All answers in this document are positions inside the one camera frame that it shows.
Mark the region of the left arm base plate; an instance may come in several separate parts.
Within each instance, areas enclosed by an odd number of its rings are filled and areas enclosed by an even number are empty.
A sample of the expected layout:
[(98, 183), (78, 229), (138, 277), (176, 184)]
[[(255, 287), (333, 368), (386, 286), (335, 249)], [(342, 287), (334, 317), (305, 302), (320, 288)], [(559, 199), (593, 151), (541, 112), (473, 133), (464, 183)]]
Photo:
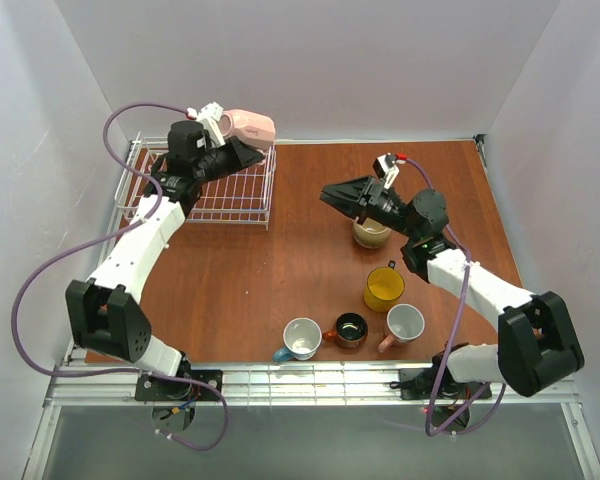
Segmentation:
[[(190, 377), (207, 386), (212, 386), (218, 391), (222, 390), (222, 370), (192, 370)], [(183, 383), (180, 381), (158, 379), (146, 373), (141, 374), (134, 393), (136, 401), (146, 402), (186, 402), (216, 401), (218, 396), (207, 388)]]

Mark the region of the pink faceted mug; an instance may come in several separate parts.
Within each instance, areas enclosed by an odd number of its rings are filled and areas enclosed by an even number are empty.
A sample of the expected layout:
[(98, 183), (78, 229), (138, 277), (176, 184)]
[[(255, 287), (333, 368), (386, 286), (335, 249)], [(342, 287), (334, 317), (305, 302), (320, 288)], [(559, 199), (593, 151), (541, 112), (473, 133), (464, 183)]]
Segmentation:
[(263, 114), (242, 110), (225, 110), (219, 120), (219, 129), (227, 139), (237, 137), (244, 144), (266, 151), (275, 142), (274, 121)]

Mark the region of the yellow enamel mug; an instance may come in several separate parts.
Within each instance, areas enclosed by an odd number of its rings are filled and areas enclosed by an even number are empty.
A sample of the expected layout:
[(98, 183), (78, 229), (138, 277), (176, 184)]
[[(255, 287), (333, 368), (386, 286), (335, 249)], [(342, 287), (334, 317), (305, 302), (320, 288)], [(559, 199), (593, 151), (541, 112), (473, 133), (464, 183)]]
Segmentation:
[(363, 293), (364, 303), (374, 312), (386, 313), (395, 306), (405, 290), (405, 281), (390, 260), (369, 273)]

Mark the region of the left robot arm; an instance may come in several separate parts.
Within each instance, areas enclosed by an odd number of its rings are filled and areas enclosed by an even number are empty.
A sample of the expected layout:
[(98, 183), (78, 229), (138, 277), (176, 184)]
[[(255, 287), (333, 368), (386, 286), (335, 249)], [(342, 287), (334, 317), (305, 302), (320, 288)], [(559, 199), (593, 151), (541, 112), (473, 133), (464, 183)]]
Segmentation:
[(183, 353), (153, 335), (140, 307), (144, 285), (203, 187), (263, 161), (275, 136), (271, 118), (238, 109), (217, 120), (199, 116), (171, 125), (130, 231), (87, 280), (74, 280), (66, 290), (78, 346), (147, 372), (180, 375)]

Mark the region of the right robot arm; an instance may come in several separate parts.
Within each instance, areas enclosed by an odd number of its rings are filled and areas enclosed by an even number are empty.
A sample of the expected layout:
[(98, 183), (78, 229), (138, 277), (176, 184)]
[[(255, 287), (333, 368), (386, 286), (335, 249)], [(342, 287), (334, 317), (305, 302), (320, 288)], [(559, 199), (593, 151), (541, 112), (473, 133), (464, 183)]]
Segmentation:
[(469, 260), (443, 232), (448, 215), (441, 193), (425, 189), (404, 202), (366, 176), (327, 185), (320, 199), (353, 220), (370, 218), (406, 236), (401, 253), (408, 270), (457, 296), (496, 330), (494, 345), (452, 348), (441, 364), (444, 381), (504, 383), (531, 397), (584, 367), (563, 298), (529, 292)]

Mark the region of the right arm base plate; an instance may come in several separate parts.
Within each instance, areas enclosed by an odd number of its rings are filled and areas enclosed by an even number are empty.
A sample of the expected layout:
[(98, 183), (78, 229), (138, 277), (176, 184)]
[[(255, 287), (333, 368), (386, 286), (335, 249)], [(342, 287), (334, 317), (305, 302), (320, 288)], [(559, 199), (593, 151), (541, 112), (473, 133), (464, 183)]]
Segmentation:
[[(389, 387), (400, 391), (402, 400), (429, 399), (433, 391), (436, 373), (432, 367), (418, 369), (400, 369), (398, 379), (389, 383)], [(475, 395), (482, 384), (479, 382), (457, 383), (444, 374), (438, 390), (438, 399), (467, 400)]]

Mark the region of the beige speckled round mug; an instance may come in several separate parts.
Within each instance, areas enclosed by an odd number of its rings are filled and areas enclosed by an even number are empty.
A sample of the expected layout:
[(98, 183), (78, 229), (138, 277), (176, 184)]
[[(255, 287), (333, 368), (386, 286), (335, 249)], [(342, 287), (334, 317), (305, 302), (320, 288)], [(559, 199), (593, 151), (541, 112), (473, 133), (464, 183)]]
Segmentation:
[(392, 230), (371, 218), (362, 224), (353, 223), (353, 238), (363, 248), (380, 249), (384, 247), (391, 236)]

